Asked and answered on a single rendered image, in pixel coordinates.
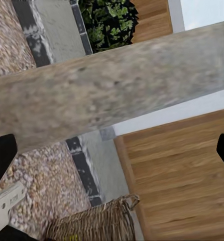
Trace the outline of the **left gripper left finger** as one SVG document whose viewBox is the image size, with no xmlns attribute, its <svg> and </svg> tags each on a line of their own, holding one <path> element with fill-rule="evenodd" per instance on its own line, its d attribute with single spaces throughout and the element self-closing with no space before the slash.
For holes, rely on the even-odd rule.
<svg viewBox="0 0 224 241">
<path fill-rule="evenodd" d="M 0 137 L 0 180 L 18 152 L 14 134 Z"/>
</svg>

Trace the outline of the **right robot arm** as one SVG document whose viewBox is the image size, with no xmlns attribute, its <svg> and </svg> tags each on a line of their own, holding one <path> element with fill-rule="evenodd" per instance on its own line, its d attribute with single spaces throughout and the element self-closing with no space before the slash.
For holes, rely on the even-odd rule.
<svg viewBox="0 0 224 241">
<path fill-rule="evenodd" d="M 0 241 L 38 241 L 9 225 L 9 209 L 25 197 L 24 182 L 13 183 L 0 191 Z M 55 241 L 45 238 L 43 241 Z"/>
</svg>

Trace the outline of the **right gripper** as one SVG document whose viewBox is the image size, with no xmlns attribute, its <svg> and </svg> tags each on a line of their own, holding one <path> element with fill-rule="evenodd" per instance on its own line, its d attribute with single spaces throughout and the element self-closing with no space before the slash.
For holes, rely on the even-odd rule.
<svg viewBox="0 0 224 241">
<path fill-rule="evenodd" d="M 11 225 L 6 225 L 0 231 L 0 241 L 21 241 L 27 233 L 14 228 Z"/>
</svg>

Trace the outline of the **wicker basket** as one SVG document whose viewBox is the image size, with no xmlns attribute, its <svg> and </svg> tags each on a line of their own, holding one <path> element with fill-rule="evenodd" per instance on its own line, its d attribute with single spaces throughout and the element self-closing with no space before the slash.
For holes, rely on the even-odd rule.
<svg viewBox="0 0 224 241">
<path fill-rule="evenodd" d="M 129 197 L 135 199 L 131 207 L 127 203 Z M 74 238 L 75 241 L 137 241 L 131 211 L 138 203 L 137 194 L 120 196 L 102 205 L 56 218 L 50 222 L 44 238 L 55 241 L 74 241 Z"/>
</svg>

